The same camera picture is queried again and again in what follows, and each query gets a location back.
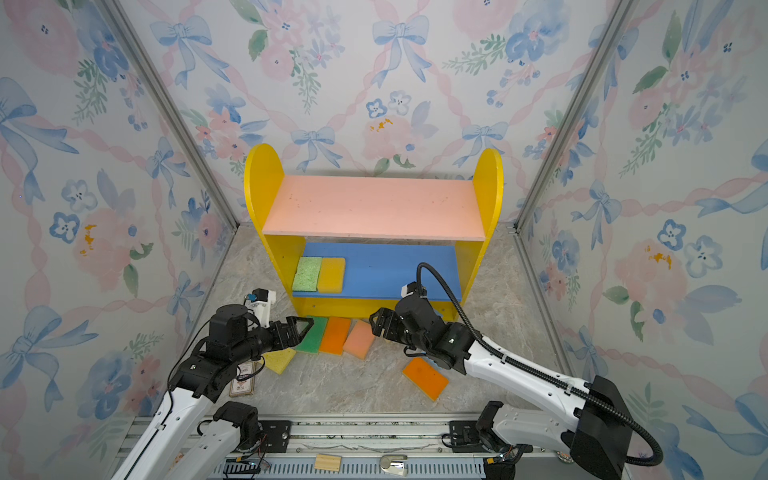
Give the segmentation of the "pink salmon sponge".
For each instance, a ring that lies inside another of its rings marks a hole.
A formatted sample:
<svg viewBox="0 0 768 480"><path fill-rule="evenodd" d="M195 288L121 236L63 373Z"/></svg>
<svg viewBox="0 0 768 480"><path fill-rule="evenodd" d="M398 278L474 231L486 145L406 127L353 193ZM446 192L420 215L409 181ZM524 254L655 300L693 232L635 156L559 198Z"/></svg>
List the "pink salmon sponge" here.
<svg viewBox="0 0 768 480"><path fill-rule="evenodd" d="M370 324L359 320L350 331L343 345L343 351L360 360L365 360L375 339Z"/></svg>

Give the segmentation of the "light green sponge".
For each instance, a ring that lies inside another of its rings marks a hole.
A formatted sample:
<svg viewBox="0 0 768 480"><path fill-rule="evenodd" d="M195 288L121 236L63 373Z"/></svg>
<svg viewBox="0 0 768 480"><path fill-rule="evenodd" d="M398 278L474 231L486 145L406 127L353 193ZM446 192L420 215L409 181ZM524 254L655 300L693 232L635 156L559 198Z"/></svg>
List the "light green sponge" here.
<svg viewBox="0 0 768 480"><path fill-rule="evenodd" d="M301 257L294 275L294 292L316 292L323 259L321 257Z"/></svg>

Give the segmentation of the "bright yellow sponge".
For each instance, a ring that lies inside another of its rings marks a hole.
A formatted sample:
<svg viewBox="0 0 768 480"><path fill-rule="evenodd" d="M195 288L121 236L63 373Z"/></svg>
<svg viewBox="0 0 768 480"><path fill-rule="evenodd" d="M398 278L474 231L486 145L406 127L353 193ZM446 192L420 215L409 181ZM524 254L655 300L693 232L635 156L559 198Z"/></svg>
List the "bright yellow sponge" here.
<svg viewBox="0 0 768 480"><path fill-rule="evenodd" d="M317 292L340 294L344 288L345 268L344 258L323 258L317 280Z"/></svg>

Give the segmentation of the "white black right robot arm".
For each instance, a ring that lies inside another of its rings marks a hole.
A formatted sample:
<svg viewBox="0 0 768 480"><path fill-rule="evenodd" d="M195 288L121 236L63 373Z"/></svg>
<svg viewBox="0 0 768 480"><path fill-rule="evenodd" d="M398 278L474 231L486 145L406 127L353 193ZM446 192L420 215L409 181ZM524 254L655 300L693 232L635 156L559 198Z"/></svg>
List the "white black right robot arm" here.
<svg viewBox="0 0 768 480"><path fill-rule="evenodd" d="M447 322L418 295L370 318L375 336L416 350L438 367L487 381L534 405L522 412L486 404L477 429L486 449L531 445L569 455L599 479L620 479L628 465L632 416L616 385L568 376L515 355L465 321Z"/></svg>

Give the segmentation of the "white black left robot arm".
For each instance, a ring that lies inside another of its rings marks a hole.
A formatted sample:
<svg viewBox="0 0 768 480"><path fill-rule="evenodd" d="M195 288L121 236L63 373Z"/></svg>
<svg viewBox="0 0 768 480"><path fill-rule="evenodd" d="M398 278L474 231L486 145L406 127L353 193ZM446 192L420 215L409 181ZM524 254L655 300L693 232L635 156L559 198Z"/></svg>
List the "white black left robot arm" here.
<svg viewBox="0 0 768 480"><path fill-rule="evenodd" d="M245 305L218 308L206 323L208 335L172 370L160 407L113 477L206 479L230 453L250 455L263 447L267 435L258 410L229 401L217 410L196 444L178 456L206 412L237 379L241 364L299 345L313 325L311 318L289 316L262 326Z"/></svg>

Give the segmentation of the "yellow sponge under left arm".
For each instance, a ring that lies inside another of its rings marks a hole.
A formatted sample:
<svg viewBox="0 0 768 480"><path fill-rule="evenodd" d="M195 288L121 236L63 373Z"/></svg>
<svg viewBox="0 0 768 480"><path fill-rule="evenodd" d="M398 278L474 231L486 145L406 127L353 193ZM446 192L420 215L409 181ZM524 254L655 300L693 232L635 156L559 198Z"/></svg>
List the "yellow sponge under left arm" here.
<svg viewBox="0 0 768 480"><path fill-rule="evenodd" d="M263 354L265 367L277 375L282 375L296 355L296 350L288 348Z"/></svg>

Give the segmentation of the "yellow pink blue wooden shelf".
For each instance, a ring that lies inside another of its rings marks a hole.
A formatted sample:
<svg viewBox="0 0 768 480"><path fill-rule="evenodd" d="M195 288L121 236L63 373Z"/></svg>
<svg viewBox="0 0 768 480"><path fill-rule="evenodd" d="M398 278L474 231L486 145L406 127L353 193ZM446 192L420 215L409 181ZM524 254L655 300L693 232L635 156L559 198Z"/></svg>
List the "yellow pink blue wooden shelf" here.
<svg viewBox="0 0 768 480"><path fill-rule="evenodd" d="M301 316L365 318L392 308L427 262L460 302L471 292L502 210L500 154L470 180L288 175L275 149L251 149L244 193L252 223ZM302 257L342 258L338 293L293 287Z"/></svg>

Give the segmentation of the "dark green sponge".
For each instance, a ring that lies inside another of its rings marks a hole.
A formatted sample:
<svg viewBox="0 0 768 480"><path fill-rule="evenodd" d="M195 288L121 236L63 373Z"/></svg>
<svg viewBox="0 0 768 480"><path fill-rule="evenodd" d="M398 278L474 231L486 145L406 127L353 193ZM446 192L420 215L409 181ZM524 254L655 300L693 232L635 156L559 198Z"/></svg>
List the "dark green sponge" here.
<svg viewBox="0 0 768 480"><path fill-rule="evenodd" d="M319 352L328 319L325 317L313 317L313 326L308 331L305 338L295 347L297 352L317 354Z"/></svg>

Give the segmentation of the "orange sponge left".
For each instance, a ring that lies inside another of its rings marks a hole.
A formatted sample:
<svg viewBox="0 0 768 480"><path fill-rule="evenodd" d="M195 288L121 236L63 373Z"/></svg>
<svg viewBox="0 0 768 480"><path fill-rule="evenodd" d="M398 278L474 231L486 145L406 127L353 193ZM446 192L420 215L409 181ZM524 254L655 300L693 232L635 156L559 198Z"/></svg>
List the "orange sponge left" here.
<svg viewBox="0 0 768 480"><path fill-rule="evenodd" d="M341 356L351 324L352 320L349 318L329 317L318 351L320 353Z"/></svg>

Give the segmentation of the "orange sponge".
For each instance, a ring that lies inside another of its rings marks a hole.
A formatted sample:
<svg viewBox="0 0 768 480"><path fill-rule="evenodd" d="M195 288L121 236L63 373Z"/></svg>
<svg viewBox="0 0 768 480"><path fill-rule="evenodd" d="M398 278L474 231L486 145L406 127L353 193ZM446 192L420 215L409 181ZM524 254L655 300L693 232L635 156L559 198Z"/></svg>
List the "orange sponge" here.
<svg viewBox="0 0 768 480"><path fill-rule="evenodd" d="M402 373L429 399L436 402L450 381L423 358L413 358Z"/></svg>
<svg viewBox="0 0 768 480"><path fill-rule="evenodd" d="M341 356L351 324L352 320L349 318L329 317L318 351L320 353Z"/></svg>

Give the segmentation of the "small wooden block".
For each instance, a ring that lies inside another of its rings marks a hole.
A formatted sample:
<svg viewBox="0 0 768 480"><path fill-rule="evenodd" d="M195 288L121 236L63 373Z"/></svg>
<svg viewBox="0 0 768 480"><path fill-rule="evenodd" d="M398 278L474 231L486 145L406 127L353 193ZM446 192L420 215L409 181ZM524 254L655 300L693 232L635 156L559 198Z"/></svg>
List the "small wooden block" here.
<svg viewBox="0 0 768 480"><path fill-rule="evenodd" d="M342 466L342 457L328 454L315 456L314 469L321 472L339 473Z"/></svg>

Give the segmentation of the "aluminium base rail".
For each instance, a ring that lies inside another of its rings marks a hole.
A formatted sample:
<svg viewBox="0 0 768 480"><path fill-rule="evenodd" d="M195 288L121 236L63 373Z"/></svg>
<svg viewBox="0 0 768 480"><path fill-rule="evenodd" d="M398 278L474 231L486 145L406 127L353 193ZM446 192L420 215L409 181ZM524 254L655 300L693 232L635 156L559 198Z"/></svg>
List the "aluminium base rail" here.
<svg viewBox="0 0 768 480"><path fill-rule="evenodd" d="M212 419L203 419L179 457L196 444ZM517 459L514 446L497 454L484 450L473 414L266 415L258 419L267 435L263 447L250 455L230 453L206 479L512 479L518 473L532 477L537 470L563 471L569 478L578 475L559 451L525 445L523 457ZM131 429L120 465L143 432ZM315 470L317 454L341 456L341 471ZM407 455L407 475L384 474L379 467L384 455Z"/></svg>

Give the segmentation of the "aluminium corner post left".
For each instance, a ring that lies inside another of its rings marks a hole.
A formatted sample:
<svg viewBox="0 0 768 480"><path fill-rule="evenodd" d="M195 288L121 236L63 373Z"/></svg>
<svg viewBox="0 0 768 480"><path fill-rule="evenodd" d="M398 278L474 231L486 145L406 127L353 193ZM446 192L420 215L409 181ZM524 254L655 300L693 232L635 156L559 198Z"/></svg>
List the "aluminium corner post left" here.
<svg viewBox="0 0 768 480"><path fill-rule="evenodd" d="M224 216L229 228L236 230L239 221L234 216L221 188L216 182L212 170L198 150L192 134L187 129L180 110L164 85L160 73L150 59L127 13L119 1L96 1L96 6L104 16L107 25L113 30L130 61L147 84L148 92L160 111L172 135L178 141L193 170L198 175L203 187L211 196L213 204Z"/></svg>

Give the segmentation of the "aluminium corner post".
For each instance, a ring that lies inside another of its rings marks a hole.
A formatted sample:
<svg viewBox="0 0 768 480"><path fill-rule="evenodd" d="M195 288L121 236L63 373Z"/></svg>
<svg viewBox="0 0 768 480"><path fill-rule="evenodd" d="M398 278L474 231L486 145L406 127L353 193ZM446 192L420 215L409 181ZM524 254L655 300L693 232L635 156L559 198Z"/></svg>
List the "aluminium corner post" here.
<svg viewBox="0 0 768 480"><path fill-rule="evenodd" d="M526 196L523 208L515 223L515 233L524 232L533 222L534 211L541 195L549 182L549 178L556 169L560 156L563 154L566 144L580 122L581 115L591 101L595 90L595 84L599 80L609 56L614 53L620 37L626 29L626 24L636 6L635 1L617 1L615 8L605 24L599 43L593 50L593 54L583 72L583 79L574 91L574 96L565 110L563 124L555 136L549 153L545 156L540 170L534 178L529 193Z"/></svg>
<svg viewBox="0 0 768 480"><path fill-rule="evenodd" d="M180 110L164 85L160 73L150 59L127 13L119 1L96 1L96 6L104 16L107 25L113 30L130 61L147 84L148 92L160 111L172 135L178 141L193 170L198 175L203 187L211 196L213 204L224 216L229 228L236 230L239 221L234 216L221 188L216 182L212 170L198 150L192 134L187 129Z"/></svg>

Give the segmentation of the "aluminium corner post right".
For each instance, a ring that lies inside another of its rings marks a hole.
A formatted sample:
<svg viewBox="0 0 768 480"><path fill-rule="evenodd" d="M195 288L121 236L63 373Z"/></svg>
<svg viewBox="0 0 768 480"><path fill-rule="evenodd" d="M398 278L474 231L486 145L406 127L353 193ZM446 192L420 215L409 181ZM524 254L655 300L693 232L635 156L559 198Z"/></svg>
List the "aluminium corner post right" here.
<svg viewBox="0 0 768 480"><path fill-rule="evenodd" d="M595 90L595 84L599 80L609 56L614 53L620 37L626 29L626 24L636 6L635 1L617 1L615 8L605 24L599 43L593 50L593 54L583 72L583 79L574 91L574 96L565 110L563 124L555 136L549 153L545 156L540 170L534 178L529 193L526 196L523 208L515 223L515 233L524 232L533 222L534 211L541 195L549 182L549 178L556 169L560 156L563 154L566 144L580 122L581 115L591 101Z"/></svg>

